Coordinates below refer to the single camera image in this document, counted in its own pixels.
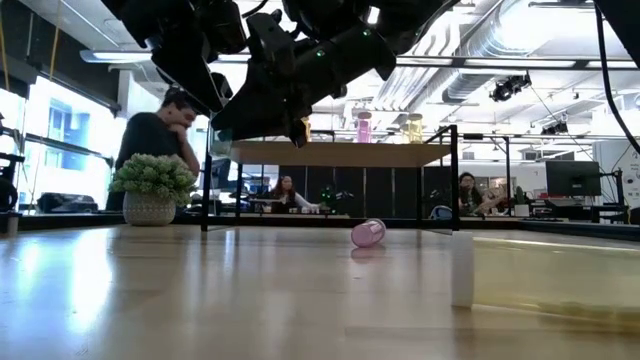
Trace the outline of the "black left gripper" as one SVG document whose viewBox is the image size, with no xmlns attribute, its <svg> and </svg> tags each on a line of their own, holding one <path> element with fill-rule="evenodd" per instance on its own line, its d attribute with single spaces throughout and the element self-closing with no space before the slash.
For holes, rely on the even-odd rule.
<svg viewBox="0 0 640 360">
<path fill-rule="evenodd" d="M 233 0 L 146 0 L 144 9 L 151 20 L 145 41 L 162 77 L 197 112 L 221 111 L 231 98 L 231 87 L 203 58 L 245 49 L 238 5 Z M 197 55 L 180 55 L 188 52 Z"/>
</svg>

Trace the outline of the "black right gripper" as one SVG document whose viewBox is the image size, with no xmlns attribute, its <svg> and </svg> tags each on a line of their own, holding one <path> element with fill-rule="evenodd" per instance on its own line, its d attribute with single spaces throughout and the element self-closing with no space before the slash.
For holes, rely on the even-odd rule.
<svg viewBox="0 0 640 360">
<path fill-rule="evenodd" d="M 345 96 L 346 85 L 371 69 L 387 78 L 395 68 L 395 54 L 386 41 L 362 22 L 327 40 L 291 38 L 295 71 L 285 75 L 264 64 L 267 83 L 246 82 L 212 118 L 213 130 L 229 132 L 231 139 L 286 136 L 302 147 L 301 119 L 315 103 Z"/>
</svg>

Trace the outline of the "person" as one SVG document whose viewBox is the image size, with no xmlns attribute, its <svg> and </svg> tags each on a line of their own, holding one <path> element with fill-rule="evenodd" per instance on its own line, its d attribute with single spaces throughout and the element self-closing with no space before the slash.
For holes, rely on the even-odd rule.
<svg viewBox="0 0 640 360">
<path fill-rule="evenodd" d="M 483 217 L 491 212 L 493 208 L 498 209 L 500 204 L 506 200 L 503 191 L 489 192 L 487 195 L 480 193 L 476 187 L 476 179 L 469 172 L 463 172 L 459 176 L 459 197 L 458 205 L 461 216 Z"/>
<path fill-rule="evenodd" d="M 293 180 L 290 176 L 281 177 L 274 190 L 272 197 L 275 202 L 271 204 L 273 213 L 288 213 L 291 209 L 306 209 L 310 212 L 318 212 L 319 204 L 308 202 L 294 188 Z"/>
<path fill-rule="evenodd" d="M 179 156 L 197 177 L 200 163 L 188 142 L 187 130 L 197 113 L 188 94 L 170 88 L 160 108 L 155 112 L 139 112 L 127 122 L 121 140 L 115 170 L 119 170 L 134 154 Z"/>
</svg>

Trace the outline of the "green potted plant white pot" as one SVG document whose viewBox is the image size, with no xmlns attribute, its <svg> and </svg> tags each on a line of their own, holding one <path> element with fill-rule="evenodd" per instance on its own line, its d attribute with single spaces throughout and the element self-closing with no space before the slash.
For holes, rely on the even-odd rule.
<svg viewBox="0 0 640 360">
<path fill-rule="evenodd" d="M 134 154 L 115 172 L 110 193 L 123 196 L 118 204 L 127 224 L 166 226 L 190 202 L 196 180 L 177 155 Z"/>
</svg>

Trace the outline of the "black couch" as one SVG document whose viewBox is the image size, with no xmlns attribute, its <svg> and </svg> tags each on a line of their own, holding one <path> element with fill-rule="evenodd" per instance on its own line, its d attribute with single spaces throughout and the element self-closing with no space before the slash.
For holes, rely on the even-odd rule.
<svg viewBox="0 0 640 360">
<path fill-rule="evenodd" d="M 42 193 L 37 206 L 45 214 L 94 213 L 98 210 L 98 204 L 89 195 L 52 192 Z"/>
</svg>

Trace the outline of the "black equipment stand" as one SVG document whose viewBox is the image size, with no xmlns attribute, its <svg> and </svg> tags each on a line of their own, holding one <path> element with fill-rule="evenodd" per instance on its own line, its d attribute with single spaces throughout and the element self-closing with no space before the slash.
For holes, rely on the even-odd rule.
<svg viewBox="0 0 640 360">
<path fill-rule="evenodd" d="M 5 165 L 0 164 L 0 213 L 6 213 L 12 211 L 19 200 L 14 177 L 25 157 L 0 151 L 0 161 L 6 161 Z"/>
</svg>

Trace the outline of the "black ceiling spotlight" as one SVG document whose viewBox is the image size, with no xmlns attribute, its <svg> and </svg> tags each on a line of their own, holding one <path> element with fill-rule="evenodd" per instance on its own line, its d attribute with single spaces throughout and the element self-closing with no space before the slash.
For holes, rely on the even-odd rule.
<svg viewBox="0 0 640 360">
<path fill-rule="evenodd" d="M 489 97 L 494 102 L 505 102 L 531 85 L 529 74 L 510 76 L 501 82 L 497 82 Z"/>
</svg>

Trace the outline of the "long ceiling light bar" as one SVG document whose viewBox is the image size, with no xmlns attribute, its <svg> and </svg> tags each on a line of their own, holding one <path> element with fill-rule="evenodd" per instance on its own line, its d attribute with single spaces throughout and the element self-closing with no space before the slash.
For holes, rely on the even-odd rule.
<svg viewBox="0 0 640 360">
<path fill-rule="evenodd" d="M 81 50 L 80 57 L 87 63 L 108 64 L 130 64 L 151 60 L 151 54 L 144 51 Z M 602 69 L 602 62 L 598 58 L 499 58 L 402 55 L 397 58 L 397 65 L 400 67 L 543 71 L 598 71 Z"/>
</svg>

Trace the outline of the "black computer monitor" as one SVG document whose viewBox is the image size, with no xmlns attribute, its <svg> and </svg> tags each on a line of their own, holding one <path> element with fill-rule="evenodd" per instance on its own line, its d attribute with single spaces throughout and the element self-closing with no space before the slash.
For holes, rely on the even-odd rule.
<svg viewBox="0 0 640 360">
<path fill-rule="evenodd" d="M 600 167 L 593 161 L 545 162 L 547 192 L 552 197 L 601 195 Z"/>
</svg>

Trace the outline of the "wooden shelf black metal frame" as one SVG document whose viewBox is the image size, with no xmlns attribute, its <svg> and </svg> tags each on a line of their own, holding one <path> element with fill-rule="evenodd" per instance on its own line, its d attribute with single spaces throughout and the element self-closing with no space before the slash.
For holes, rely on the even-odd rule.
<svg viewBox="0 0 640 360">
<path fill-rule="evenodd" d="M 238 141 L 230 145 L 228 158 L 237 162 L 239 168 L 245 164 L 415 168 L 416 181 L 421 184 L 424 166 L 449 155 L 452 218 L 447 224 L 451 230 L 457 231 L 460 229 L 457 140 L 457 127 L 451 125 L 442 128 L 421 144 L 313 142 L 297 149 L 285 142 Z M 346 228 L 356 224 L 353 219 L 320 215 L 243 217 L 239 208 L 235 209 L 234 215 L 230 218 L 213 218 L 209 215 L 211 165 L 211 153 L 207 152 L 202 212 L 198 222 L 203 232 L 208 231 L 211 225 Z"/>
</svg>

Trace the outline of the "silver ventilation duct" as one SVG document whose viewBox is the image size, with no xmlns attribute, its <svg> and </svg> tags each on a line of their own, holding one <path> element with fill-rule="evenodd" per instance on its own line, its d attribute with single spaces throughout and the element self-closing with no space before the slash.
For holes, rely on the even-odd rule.
<svg viewBox="0 0 640 360">
<path fill-rule="evenodd" d="M 455 50 L 458 57 L 528 57 L 573 25 L 564 11 L 593 7 L 592 0 L 503 0 Z M 445 102 L 461 103 L 488 82 L 490 74 L 441 68 L 425 89 Z"/>
</svg>

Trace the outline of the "black aluminium table frame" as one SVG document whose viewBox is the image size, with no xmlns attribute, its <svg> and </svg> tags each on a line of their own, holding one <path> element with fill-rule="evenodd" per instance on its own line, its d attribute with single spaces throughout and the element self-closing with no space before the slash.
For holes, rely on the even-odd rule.
<svg viewBox="0 0 640 360">
<path fill-rule="evenodd" d="M 121 225 L 125 222 L 120 214 L 54 214 L 27 215 L 9 212 L 0 213 L 0 233 L 9 229 L 20 231 L 53 230 L 81 227 L 104 227 Z M 353 228 L 363 221 L 338 215 L 311 214 L 255 214 L 242 213 L 240 216 L 209 216 L 183 214 L 173 220 L 175 225 L 196 225 L 203 230 L 212 226 L 265 226 L 265 227 L 312 227 L 312 228 Z M 471 217 L 457 223 L 449 220 L 396 219 L 383 221 L 388 229 L 420 230 L 517 230 L 553 233 L 569 236 L 613 239 L 640 242 L 640 226 L 595 224 L 584 222 L 563 222 L 549 220 L 524 220 L 515 217 Z"/>
</svg>

